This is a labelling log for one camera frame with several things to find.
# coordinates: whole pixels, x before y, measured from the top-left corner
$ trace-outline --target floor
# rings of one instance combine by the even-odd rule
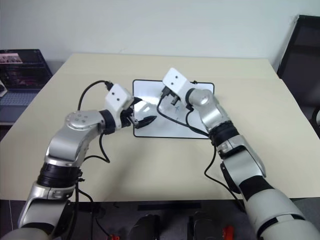
[[[294,203],[320,231],[320,198],[294,199]],[[208,213],[215,222],[219,233],[222,228],[232,225],[235,228],[235,240],[255,240],[247,215],[241,212],[232,200],[199,201],[152,201],[152,202],[102,202],[105,215],[99,219],[100,224],[110,234],[127,240],[127,235],[136,221],[147,215],[160,216],[161,240],[186,240],[189,216],[197,211]],[[17,228],[17,221],[24,201],[0,201],[0,237]],[[88,203],[80,204],[81,211],[77,219],[74,240],[90,239],[90,214]],[[106,235],[94,223],[94,240],[105,240]]]

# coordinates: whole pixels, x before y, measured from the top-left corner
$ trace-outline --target table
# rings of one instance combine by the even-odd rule
[[[161,80],[170,67],[190,80],[213,82],[234,125],[263,160],[267,180],[290,198],[320,197],[320,140],[266,59],[73,54],[0,143],[0,198],[25,200],[52,136],[97,80],[132,91],[134,79]],[[85,96],[83,110],[101,110],[103,84]],[[132,127],[103,138],[111,163],[86,161],[80,188],[95,201],[230,199],[203,171],[213,156],[205,139],[137,138]],[[87,154],[98,154],[98,139]],[[209,174],[224,181],[221,159]]]

